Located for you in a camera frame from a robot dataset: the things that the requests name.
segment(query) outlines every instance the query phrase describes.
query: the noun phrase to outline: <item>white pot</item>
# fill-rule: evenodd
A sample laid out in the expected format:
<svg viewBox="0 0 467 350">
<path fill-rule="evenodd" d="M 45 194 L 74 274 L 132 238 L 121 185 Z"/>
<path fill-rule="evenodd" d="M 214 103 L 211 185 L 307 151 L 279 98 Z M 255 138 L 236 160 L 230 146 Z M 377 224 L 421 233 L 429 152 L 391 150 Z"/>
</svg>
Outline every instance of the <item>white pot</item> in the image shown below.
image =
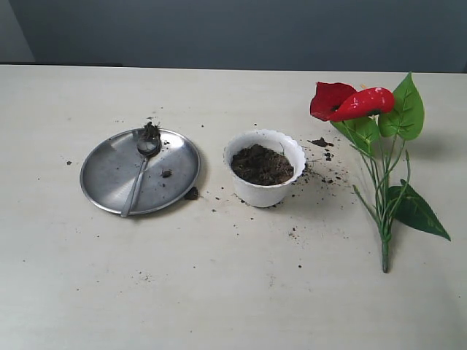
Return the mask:
<svg viewBox="0 0 467 350">
<path fill-rule="evenodd" d="M 282 153 L 293 167 L 293 176 L 273 186 L 252 184 L 239 178 L 232 170 L 232 158 L 244 148 L 259 144 L 275 152 Z M 232 139 L 224 149 L 224 162 L 232 177 L 236 195 L 251 206 L 266 208 L 279 203 L 290 190 L 291 184 L 297 180 L 305 169 L 306 157 L 301 146 L 291 137 L 271 130 L 253 130 L 242 133 Z"/>
</svg>

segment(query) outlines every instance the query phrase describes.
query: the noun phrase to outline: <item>wall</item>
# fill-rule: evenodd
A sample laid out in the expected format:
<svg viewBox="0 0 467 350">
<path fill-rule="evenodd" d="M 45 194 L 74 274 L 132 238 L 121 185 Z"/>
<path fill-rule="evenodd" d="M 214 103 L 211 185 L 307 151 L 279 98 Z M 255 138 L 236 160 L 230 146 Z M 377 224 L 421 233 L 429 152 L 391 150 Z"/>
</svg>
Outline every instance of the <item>wall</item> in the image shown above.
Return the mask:
<svg viewBox="0 0 467 350">
<path fill-rule="evenodd" d="M 33 62 L 15 13 L 8 0 L 0 0 L 0 62 Z"/>
<path fill-rule="evenodd" d="M 38 61 L 462 71 L 467 1 L 10 0 Z"/>
</svg>

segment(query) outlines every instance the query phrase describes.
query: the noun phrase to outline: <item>red flower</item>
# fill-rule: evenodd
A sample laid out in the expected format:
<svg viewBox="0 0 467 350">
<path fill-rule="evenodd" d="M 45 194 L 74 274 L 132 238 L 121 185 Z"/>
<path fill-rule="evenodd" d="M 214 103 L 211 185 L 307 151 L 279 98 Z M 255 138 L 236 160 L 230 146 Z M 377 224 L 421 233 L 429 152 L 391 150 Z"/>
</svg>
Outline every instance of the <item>red flower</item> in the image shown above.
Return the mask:
<svg viewBox="0 0 467 350">
<path fill-rule="evenodd" d="M 341 82 L 318 82 L 309 113 L 325 122 L 341 122 L 388 113 L 393 107 L 393 93 L 383 87 L 372 87 L 357 92 L 352 86 Z"/>
</svg>

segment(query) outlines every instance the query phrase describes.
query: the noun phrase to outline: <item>metal plate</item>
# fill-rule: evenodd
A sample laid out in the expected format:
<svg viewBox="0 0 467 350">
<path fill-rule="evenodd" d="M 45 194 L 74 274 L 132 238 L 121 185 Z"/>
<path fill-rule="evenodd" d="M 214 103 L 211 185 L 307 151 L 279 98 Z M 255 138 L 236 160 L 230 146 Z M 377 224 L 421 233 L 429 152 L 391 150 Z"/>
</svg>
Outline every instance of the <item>metal plate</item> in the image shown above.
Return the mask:
<svg viewBox="0 0 467 350">
<path fill-rule="evenodd" d="M 120 214 L 138 175 L 142 156 L 136 142 L 143 128 L 119 133 L 98 145 L 81 168 L 81 188 L 99 208 Z M 195 184 L 201 158 L 195 145 L 184 136 L 161 131 L 162 148 L 147 164 L 141 192 L 130 215 L 147 214 L 178 201 Z M 163 171 L 171 176 L 163 178 Z"/>
</svg>

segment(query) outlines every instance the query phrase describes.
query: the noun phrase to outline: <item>spoon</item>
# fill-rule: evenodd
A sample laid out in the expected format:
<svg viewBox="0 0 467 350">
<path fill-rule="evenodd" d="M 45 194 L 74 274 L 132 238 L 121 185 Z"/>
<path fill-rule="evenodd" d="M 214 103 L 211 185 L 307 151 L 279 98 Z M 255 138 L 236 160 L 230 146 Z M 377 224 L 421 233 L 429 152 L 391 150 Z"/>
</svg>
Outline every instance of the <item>spoon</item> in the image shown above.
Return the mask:
<svg viewBox="0 0 467 350">
<path fill-rule="evenodd" d="M 141 165 L 139 166 L 138 176 L 135 178 L 133 185 L 131 186 L 128 198 L 126 198 L 125 205 L 123 206 L 122 212 L 120 214 L 121 217 L 127 217 L 130 213 L 136 188 L 138 187 L 139 189 L 141 187 L 144 170 L 146 169 L 149 158 L 155 155 L 156 153 L 159 153 L 159 150 L 161 149 L 161 139 L 159 139 L 158 137 L 148 138 L 147 136 L 141 136 L 138 139 L 138 142 L 136 143 L 136 148 L 138 149 L 138 152 L 143 156 L 143 159 L 141 161 Z"/>
</svg>

